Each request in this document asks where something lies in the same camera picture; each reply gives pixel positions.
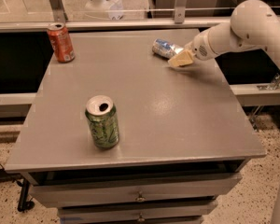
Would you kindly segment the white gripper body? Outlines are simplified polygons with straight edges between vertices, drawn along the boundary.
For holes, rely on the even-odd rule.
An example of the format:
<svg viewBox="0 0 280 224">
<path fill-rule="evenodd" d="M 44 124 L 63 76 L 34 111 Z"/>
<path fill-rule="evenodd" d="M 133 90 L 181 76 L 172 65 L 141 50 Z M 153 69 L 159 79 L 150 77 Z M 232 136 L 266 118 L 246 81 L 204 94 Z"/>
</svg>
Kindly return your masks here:
<svg viewBox="0 0 280 224">
<path fill-rule="evenodd" d="M 217 54 L 212 50 L 208 36 L 205 34 L 196 35 L 185 48 L 201 61 L 207 61 L 216 58 Z"/>
</svg>

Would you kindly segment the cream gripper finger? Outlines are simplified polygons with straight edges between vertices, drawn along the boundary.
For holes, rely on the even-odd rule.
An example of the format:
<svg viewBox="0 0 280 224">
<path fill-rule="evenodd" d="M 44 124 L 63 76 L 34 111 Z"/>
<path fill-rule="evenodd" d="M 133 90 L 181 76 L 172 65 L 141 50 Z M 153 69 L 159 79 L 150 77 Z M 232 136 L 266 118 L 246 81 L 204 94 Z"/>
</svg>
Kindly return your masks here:
<svg viewBox="0 0 280 224">
<path fill-rule="evenodd" d="M 182 67 L 193 63 L 193 54 L 190 50 L 184 49 L 172 57 L 168 61 L 169 65 L 172 67 Z"/>
</svg>

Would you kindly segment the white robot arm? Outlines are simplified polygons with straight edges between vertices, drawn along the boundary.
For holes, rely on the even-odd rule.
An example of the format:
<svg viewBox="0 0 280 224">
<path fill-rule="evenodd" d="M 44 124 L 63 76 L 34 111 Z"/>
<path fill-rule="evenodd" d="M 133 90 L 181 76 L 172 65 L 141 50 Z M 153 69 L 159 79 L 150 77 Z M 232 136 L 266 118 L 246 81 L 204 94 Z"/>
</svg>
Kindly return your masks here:
<svg viewBox="0 0 280 224">
<path fill-rule="evenodd" d="M 172 67 L 207 61 L 228 52 L 262 49 L 280 70 L 280 20 L 260 0 L 246 0 L 221 23 L 196 35 L 171 58 Z"/>
</svg>

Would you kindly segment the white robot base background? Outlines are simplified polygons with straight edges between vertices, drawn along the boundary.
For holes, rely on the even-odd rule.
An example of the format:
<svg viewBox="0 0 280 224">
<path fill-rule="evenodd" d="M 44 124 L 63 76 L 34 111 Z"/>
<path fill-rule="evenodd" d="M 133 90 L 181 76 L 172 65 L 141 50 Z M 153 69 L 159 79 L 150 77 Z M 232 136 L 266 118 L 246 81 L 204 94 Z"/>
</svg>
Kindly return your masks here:
<svg viewBox="0 0 280 224">
<path fill-rule="evenodd" d="M 123 17 L 122 0 L 88 0 L 84 16 L 90 20 L 120 20 Z"/>
</svg>

